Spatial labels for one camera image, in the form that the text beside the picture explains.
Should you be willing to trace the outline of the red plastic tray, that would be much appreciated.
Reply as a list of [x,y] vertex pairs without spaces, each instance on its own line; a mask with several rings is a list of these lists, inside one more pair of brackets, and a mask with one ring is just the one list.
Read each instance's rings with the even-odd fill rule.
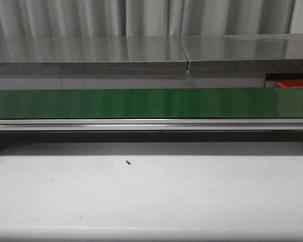
[[303,79],[278,80],[276,84],[281,88],[303,87]]

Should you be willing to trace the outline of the green conveyor belt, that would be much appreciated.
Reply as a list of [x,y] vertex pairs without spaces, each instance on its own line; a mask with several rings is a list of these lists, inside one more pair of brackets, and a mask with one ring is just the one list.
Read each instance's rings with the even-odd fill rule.
[[303,117],[303,88],[0,90],[0,119],[251,117]]

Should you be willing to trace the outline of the grey stone counter slab left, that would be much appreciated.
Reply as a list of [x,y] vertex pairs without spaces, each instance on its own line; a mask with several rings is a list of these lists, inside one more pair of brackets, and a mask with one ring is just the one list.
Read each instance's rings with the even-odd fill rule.
[[185,74],[177,37],[0,37],[0,76]]

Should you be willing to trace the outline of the grey stone counter slab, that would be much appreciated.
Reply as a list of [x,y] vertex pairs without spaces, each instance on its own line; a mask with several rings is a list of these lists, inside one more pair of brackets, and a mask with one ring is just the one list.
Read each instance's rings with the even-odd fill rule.
[[0,37],[0,76],[185,74],[177,37]]
[[182,36],[191,74],[302,74],[303,34]]

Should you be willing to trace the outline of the grey stone counter slab right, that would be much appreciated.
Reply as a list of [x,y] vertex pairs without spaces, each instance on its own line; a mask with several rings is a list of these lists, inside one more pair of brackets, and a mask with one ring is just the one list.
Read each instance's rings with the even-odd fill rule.
[[303,34],[182,36],[191,74],[302,74]]

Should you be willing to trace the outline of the grey curtain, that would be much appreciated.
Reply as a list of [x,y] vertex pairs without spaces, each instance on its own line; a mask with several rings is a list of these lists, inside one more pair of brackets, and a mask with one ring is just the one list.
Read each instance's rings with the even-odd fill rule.
[[288,33],[294,1],[0,1],[0,37]]

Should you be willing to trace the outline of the aluminium conveyor frame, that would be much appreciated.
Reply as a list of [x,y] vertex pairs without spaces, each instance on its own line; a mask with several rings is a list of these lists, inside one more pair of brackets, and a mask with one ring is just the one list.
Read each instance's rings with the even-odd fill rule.
[[75,154],[303,154],[303,118],[0,119],[0,153],[72,143]]

